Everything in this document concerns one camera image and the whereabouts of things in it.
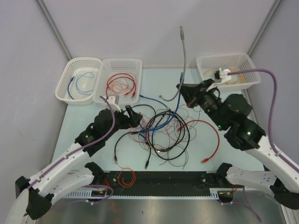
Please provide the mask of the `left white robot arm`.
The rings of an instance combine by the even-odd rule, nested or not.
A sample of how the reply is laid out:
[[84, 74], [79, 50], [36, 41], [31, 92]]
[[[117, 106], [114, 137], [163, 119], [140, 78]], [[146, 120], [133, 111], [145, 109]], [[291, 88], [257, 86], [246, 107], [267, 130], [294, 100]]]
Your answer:
[[125, 108], [101, 110], [60, 157], [36, 175], [30, 178], [21, 176], [15, 181], [17, 196], [28, 189], [26, 215], [37, 220], [68, 193], [83, 186], [102, 184], [104, 171], [95, 162], [86, 163], [79, 171], [73, 168], [101, 150], [115, 132], [139, 126], [143, 116], [129, 105]]

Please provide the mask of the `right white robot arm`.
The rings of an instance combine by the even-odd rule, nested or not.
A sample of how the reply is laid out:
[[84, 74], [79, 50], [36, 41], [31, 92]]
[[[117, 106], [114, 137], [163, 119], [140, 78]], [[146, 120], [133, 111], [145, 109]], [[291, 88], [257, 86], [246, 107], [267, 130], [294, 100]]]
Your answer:
[[224, 138], [235, 149], [260, 161], [268, 171], [249, 171], [229, 163], [222, 163], [216, 171], [215, 181], [220, 187], [243, 185], [260, 190], [281, 205], [299, 208], [299, 166], [284, 152], [275, 148], [269, 135], [248, 118], [252, 110], [242, 94], [230, 94], [224, 101], [215, 95], [217, 85], [212, 79], [199, 84], [177, 84], [187, 107], [199, 106], [225, 131]]

